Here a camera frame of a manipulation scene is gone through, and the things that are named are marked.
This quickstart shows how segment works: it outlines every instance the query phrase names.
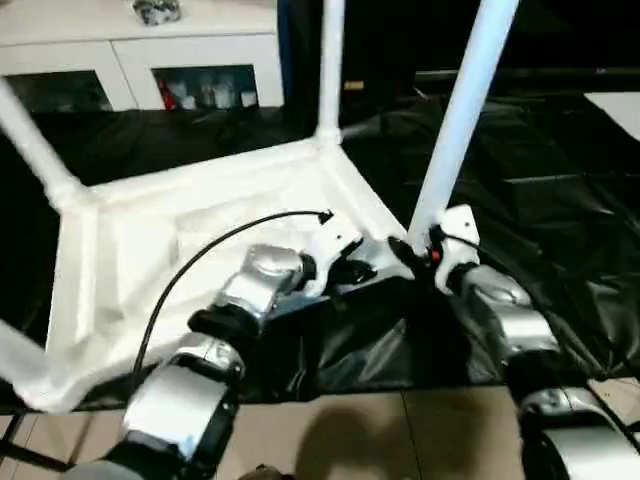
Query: tile floor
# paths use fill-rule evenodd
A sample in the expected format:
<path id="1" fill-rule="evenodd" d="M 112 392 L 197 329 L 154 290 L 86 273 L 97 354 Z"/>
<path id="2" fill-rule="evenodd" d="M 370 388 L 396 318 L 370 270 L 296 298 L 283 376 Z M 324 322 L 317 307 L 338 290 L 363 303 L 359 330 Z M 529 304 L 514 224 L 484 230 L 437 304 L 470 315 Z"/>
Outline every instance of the tile floor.
<path id="1" fill-rule="evenodd" d="M 597 385 L 625 421 L 640 419 L 640 386 Z M 303 480 L 521 480 L 514 406 L 504 388 L 324 397 L 244 407 L 216 478 L 261 463 Z M 86 462 L 116 441 L 122 412 L 28 416 L 15 443 Z M 8 423 L 0 417 L 0 431 Z M 0 480 L 57 475 L 5 459 Z"/>

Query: red object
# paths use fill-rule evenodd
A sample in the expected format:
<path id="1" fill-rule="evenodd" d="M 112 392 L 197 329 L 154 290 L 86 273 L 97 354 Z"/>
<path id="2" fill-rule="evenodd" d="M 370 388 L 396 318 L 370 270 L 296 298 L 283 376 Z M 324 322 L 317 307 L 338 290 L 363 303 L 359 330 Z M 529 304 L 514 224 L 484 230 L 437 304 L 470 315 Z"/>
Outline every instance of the red object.
<path id="1" fill-rule="evenodd" d="M 440 255 L 440 251 L 436 250 L 435 248 L 431 249 L 431 261 L 433 263 L 440 263 L 440 259 L 442 258 L 442 256 Z"/>
<path id="2" fill-rule="evenodd" d="M 173 95 L 171 95 L 169 87 L 167 87 L 167 82 L 164 80 L 158 80 L 158 90 L 160 90 L 160 96 L 162 97 L 165 110 L 172 111 L 178 108 L 176 101 L 173 99 Z"/>

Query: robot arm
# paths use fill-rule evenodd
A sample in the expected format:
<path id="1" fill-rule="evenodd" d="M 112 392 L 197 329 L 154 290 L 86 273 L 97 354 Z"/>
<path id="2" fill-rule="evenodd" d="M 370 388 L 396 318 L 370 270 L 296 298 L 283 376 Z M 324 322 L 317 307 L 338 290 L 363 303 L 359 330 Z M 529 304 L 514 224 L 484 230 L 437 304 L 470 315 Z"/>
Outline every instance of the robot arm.
<path id="1" fill-rule="evenodd" d="M 527 479 L 638 478 L 638 443 L 561 350 L 529 294 L 513 278 L 480 265 L 471 209 L 448 210 L 436 236 L 442 252 L 436 286 L 450 295 L 461 321 L 479 327 L 504 367 Z"/>
<path id="2" fill-rule="evenodd" d="M 70 470 L 65 480 L 211 478 L 239 408 L 238 384 L 278 299 L 320 296 L 333 263 L 361 233 L 340 215 L 301 253 L 254 245 L 211 305 L 195 312 L 183 346 L 136 391 L 123 439 L 104 459 Z"/>

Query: glass cabinet door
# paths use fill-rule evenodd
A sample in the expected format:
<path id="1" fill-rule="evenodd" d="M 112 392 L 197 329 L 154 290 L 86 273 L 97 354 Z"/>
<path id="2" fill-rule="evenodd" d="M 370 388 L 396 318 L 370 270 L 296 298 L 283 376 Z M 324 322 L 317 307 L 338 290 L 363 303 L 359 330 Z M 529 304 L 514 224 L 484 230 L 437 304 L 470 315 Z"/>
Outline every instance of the glass cabinet door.
<path id="1" fill-rule="evenodd" d="M 231 110 L 259 105 L 251 65 L 154 68 L 166 110 Z"/>
<path id="2" fill-rule="evenodd" d="M 94 71 L 7 75 L 31 113 L 81 113 L 113 110 Z"/>

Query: white cabinet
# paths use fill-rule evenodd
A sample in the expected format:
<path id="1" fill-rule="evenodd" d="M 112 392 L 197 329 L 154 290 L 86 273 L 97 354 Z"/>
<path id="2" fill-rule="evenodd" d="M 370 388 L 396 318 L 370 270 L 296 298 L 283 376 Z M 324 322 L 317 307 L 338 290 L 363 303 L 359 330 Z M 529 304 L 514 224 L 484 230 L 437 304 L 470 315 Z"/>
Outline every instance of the white cabinet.
<path id="1" fill-rule="evenodd" d="M 146 27 L 126 0 L 0 1 L 0 75 L 27 105 L 43 89 L 64 108 L 78 92 L 91 98 L 69 103 L 102 110 L 184 106 L 185 90 L 190 107 L 282 105 L 277 0 L 181 4 L 180 21 Z"/>
<path id="2" fill-rule="evenodd" d="M 243 66 L 251 77 L 245 87 L 235 86 L 240 95 L 257 92 L 260 106 L 282 105 L 282 78 L 278 43 L 275 35 L 232 35 L 218 37 L 154 38 L 113 42 L 120 64 L 131 91 L 141 109 L 162 109 L 164 103 L 158 89 L 161 71 L 198 69 L 199 77 L 204 67 L 211 69 L 211 76 L 233 77 L 224 73 L 227 66 Z"/>
<path id="3" fill-rule="evenodd" d="M 19 76 L 24 80 L 21 82 L 23 85 L 37 88 L 28 81 L 28 77 L 35 80 L 39 74 L 49 73 L 51 81 L 58 85 L 58 94 L 63 94 L 60 91 L 64 90 L 65 82 L 70 89 L 73 85 L 67 79 L 55 81 L 56 74 L 61 72 L 86 72 L 94 76 L 95 88 L 102 91 L 111 110 L 137 108 L 109 42 L 0 46 L 0 75 L 8 77 L 10 81 L 12 77 Z M 42 83 L 47 83 L 47 79 L 41 78 L 39 84 Z"/>

